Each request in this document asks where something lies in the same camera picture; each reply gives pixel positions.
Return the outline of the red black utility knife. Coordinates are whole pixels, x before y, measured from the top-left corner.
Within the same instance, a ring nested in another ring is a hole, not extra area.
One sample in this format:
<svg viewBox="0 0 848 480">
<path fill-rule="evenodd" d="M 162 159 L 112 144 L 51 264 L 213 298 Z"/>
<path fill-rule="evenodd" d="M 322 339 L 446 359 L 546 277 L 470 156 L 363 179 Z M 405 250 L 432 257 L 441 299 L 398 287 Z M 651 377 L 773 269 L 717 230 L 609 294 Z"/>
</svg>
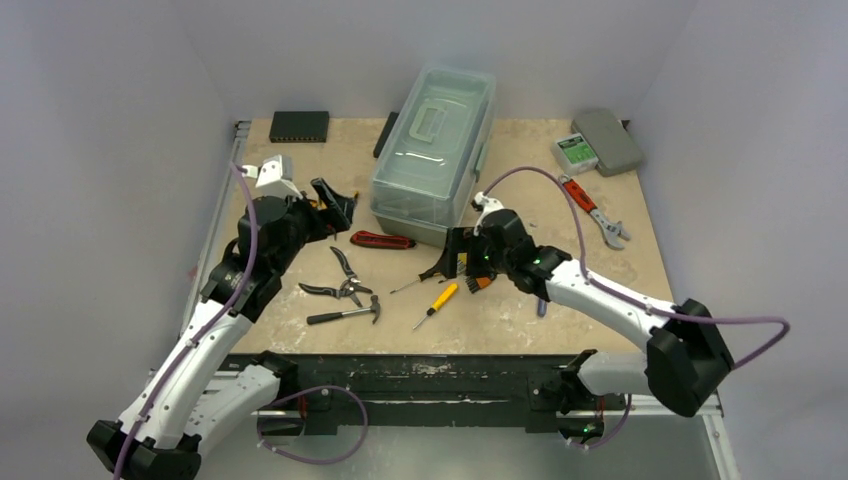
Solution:
<svg viewBox="0 0 848 480">
<path fill-rule="evenodd" d="M 378 234 L 366 230 L 353 233 L 349 242 L 359 247 L 381 250 L 410 250 L 417 246 L 417 242 L 408 237 Z"/>
</svg>

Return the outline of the yellow handled screwdriver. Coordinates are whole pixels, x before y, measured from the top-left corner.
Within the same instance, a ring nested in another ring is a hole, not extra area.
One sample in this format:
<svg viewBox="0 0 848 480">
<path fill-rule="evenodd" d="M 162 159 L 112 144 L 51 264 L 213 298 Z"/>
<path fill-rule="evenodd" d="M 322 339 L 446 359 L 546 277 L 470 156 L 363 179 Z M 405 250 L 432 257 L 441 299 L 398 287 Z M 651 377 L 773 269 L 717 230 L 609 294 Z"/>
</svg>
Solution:
<svg viewBox="0 0 848 480">
<path fill-rule="evenodd" d="M 451 283 L 446 289 L 439 295 L 439 297 L 428 307 L 424 316 L 412 327 L 412 330 L 417 330 L 428 318 L 432 317 L 436 314 L 459 290 L 459 286 L 456 283 Z"/>
</svg>

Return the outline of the translucent green tool box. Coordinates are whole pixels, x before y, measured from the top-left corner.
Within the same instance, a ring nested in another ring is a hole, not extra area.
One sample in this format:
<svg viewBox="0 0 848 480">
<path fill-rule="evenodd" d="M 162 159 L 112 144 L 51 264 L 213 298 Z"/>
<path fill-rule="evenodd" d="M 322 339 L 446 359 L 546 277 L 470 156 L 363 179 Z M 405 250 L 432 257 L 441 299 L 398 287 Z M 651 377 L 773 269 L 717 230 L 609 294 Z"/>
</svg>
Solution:
<svg viewBox="0 0 848 480">
<path fill-rule="evenodd" d="M 371 179 L 370 210 L 384 233 L 444 245 L 480 180 L 495 111 L 493 75 L 420 71 Z"/>
</svg>

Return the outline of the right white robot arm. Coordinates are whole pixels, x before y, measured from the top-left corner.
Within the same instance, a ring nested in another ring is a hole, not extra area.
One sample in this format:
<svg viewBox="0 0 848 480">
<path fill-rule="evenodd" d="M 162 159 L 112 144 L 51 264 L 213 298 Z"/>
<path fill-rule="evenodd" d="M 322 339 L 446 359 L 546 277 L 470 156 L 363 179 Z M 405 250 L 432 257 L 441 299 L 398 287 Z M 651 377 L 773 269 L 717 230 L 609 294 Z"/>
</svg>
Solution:
<svg viewBox="0 0 848 480">
<path fill-rule="evenodd" d="M 567 367 L 561 392 L 573 406 L 609 393 L 651 395 L 668 410 L 692 417 L 735 366 L 704 305 L 660 301 L 583 270 L 569 253 L 536 244 L 513 210 L 450 229 L 440 260 L 443 276 L 456 277 L 461 254 L 467 257 L 466 276 L 504 275 L 519 291 L 576 310 L 638 347 L 629 354 L 590 352 Z"/>
</svg>

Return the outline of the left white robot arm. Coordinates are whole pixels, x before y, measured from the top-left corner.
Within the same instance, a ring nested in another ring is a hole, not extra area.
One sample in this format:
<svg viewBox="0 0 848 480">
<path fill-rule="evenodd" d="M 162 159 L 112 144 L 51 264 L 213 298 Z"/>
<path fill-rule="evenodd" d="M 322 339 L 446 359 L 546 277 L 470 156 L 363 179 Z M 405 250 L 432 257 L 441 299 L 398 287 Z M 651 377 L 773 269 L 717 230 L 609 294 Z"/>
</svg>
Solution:
<svg viewBox="0 0 848 480">
<path fill-rule="evenodd" d="M 302 193 L 247 200 L 237 236 L 211 270 L 191 320 L 153 379 L 114 421 L 99 420 L 86 441 L 101 463 L 123 479 L 192 479 L 203 457 L 242 418 L 270 405 L 284 409 L 300 392 L 298 367 L 279 354 L 255 356 L 209 399 L 201 397 L 235 344 L 282 287 L 299 251 L 350 229 L 356 200 L 321 178 Z"/>
</svg>

